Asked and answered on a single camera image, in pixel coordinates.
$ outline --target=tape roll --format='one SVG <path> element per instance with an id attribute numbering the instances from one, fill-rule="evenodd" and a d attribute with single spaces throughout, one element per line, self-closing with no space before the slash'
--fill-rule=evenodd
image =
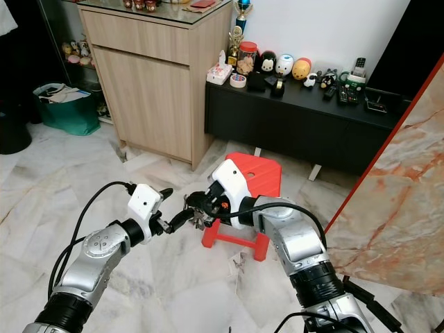
<path id="1" fill-rule="evenodd" d="M 241 74 L 234 74 L 230 77 L 230 85 L 235 88 L 243 88 L 247 84 L 247 78 Z"/>

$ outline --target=black cable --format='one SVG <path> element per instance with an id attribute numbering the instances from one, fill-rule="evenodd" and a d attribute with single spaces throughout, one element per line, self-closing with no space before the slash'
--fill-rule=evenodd
<path id="1" fill-rule="evenodd" d="M 347 324 L 344 324 L 340 321 L 337 321 L 336 319 L 330 318 L 329 316 L 324 316 L 323 314 L 315 314 L 314 312 L 294 312 L 292 314 L 289 314 L 287 317 L 284 318 L 284 320 L 279 324 L 279 326 L 276 328 L 274 333 L 278 333 L 280 331 L 280 329 L 282 328 L 282 326 L 284 326 L 284 324 L 292 317 L 296 317 L 296 316 L 309 316 L 309 317 L 314 317 L 314 318 L 319 318 L 319 319 L 324 319 L 326 321 L 330 321 L 336 325 L 339 325 L 343 328 L 345 328 L 346 330 L 349 330 L 352 333 L 359 333 L 358 331 L 356 331 L 353 327 L 350 327 Z"/>
<path id="2" fill-rule="evenodd" d="M 310 212 L 309 210 L 306 210 L 305 208 L 295 205 L 293 203 L 264 203 L 263 205 L 248 208 L 247 210 L 242 210 L 240 212 L 227 213 L 227 214 L 213 213 L 213 212 L 207 211 L 205 207 L 203 209 L 205 210 L 205 213 L 208 216 L 214 217 L 215 219 L 231 219 L 232 217 L 238 217 L 238 216 L 241 216 L 244 214 L 250 214 L 253 212 L 257 212 L 258 210 L 265 210 L 267 208 L 272 208 L 272 207 L 288 207 L 288 208 L 292 208 L 294 210 L 298 210 L 299 212 L 307 215 L 309 218 L 311 218 L 313 220 L 314 224 L 316 224 L 322 244 L 324 245 L 325 248 L 327 248 L 327 239 L 325 238 L 325 232 L 324 232 L 324 229 L 321 225 L 321 222 L 319 222 L 318 218 L 316 216 L 314 216 L 313 213 Z"/>
<path id="3" fill-rule="evenodd" d="M 82 242 L 85 238 L 79 238 L 77 240 L 75 240 L 74 245 Z M 57 260 L 55 261 L 53 270 L 51 271 L 51 277 L 49 278 L 49 284 L 48 284 L 48 299 L 51 297 L 51 294 L 53 292 L 53 288 L 54 288 L 54 278 L 56 277 L 56 272 L 57 272 L 57 268 L 60 265 L 60 262 L 62 261 L 63 257 L 67 254 L 67 252 L 69 250 L 72 250 L 72 248 L 74 247 L 74 245 L 69 244 L 63 251 L 62 253 L 60 253 L 60 255 L 58 256 Z"/>
<path id="4" fill-rule="evenodd" d="M 67 254 L 65 256 L 65 260 L 63 260 L 62 266 L 60 267 L 60 270 L 58 271 L 57 274 L 57 279 L 55 279 L 55 283 L 57 284 L 60 279 L 62 278 L 63 275 L 63 271 L 65 270 L 68 260 L 69 260 L 69 256 L 71 255 L 72 252 L 72 248 L 76 242 L 76 238 L 77 238 L 77 234 L 78 234 L 78 230 L 80 229 L 80 224 L 82 223 L 83 217 L 86 214 L 86 211 L 88 210 L 88 208 L 90 207 L 90 205 L 94 202 L 94 200 L 97 199 L 97 197 L 103 192 L 105 191 L 108 187 L 111 187 L 113 185 L 123 185 L 124 187 L 126 187 L 126 189 L 128 190 L 128 193 L 130 193 L 130 195 L 132 195 L 131 191 L 134 191 L 134 188 L 136 186 L 136 184 L 130 184 L 127 182 L 110 182 L 107 185 L 103 186 L 101 189 L 99 189 L 93 196 L 92 198 L 90 198 L 90 200 L 88 201 L 88 203 L 86 204 L 86 206 L 83 208 L 82 212 L 80 213 L 80 216 L 78 217 L 77 220 L 77 224 L 76 227 L 74 228 L 74 233 L 72 234 L 72 238 L 71 238 L 71 243 L 69 244 L 70 246 L 67 247 Z"/>

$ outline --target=marble floor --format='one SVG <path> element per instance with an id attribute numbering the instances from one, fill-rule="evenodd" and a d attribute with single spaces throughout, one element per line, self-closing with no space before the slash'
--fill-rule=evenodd
<path id="1" fill-rule="evenodd" d="M 173 187 L 174 194 L 161 206 L 163 217 L 170 219 L 182 209 L 184 194 L 208 186 L 208 174 L 227 153 L 254 151 L 216 140 L 193 172 L 183 162 L 120 150 L 107 124 L 88 137 L 42 124 L 29 130 L 33 143 L 26 150 L 0 155 L 0 332 L 21 332 L 43 309 L 51 268 L 84 204 L 105 183 L 132 180 Z M 267 151 L 262 155 L 283 167 L 282 196 L 311 210 L 323 225 L 357 181 L 323 168 L 311 182 L 308 163 Z M 91 206 L 79 235 L 123 219 L 128 199 L 122 188 L 108 189 Z M 249 229 L 243 234 L 254 237 Z M 112 273 L 84 332 L 228 333 L 229 327 L 232 333 L 273 332 L 289 312 L 300 310 L 272 248 L 264 262 L 256 262 L 248 248 L 218 241 L 207 249 L 201 237 L 187 224 L 133 248 Z M 444 317 L 442 298 L 353 281 L 374 293 L 404 323 L 405 332 L 431 332 Z M 377 333 L 388 332 L 369 311 L 364 313 Z M 282 332 L 302 333 L 302 319 L 290 320 Z"/>

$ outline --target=trophy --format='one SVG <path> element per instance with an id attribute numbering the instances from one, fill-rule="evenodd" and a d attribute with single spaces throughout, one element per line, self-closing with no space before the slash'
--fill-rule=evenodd
<path id="1" fill-rule="evenodd" d="M 253 9 L 253 5 L 250 0 L 233 0 L 234 9 L 237 11 L 239 16 L 236 18 L 236 25 L 240 26 L 242 31 L 245 31 L 245 24 L 247 23 L 246 15 L 250 13 Z"/>
<path id="2" fill-rule="evenodd" d="M 228 33 L 230 36 L 230 49 L 228 52 L 228 64 L 233 67 L 236 66 L 237 62 L 237 52 L 241 45 L 241 41 L 244 38 L 242 35 L 242 28 L 240 26 L 235 26 L 232 32 Z"/>

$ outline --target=wooden cabinet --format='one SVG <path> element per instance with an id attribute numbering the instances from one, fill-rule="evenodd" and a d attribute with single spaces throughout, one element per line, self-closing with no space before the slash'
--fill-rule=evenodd
<path id="1" fill-rule="evenodd" d="M 198 166 L 212 142 L 204 131 L 205 78 L 226 49 L 230 4 L 223 0 L 204 14 L 168 3 L 152 14 L 117 0 L 79 4 L 122 144 Z"/>

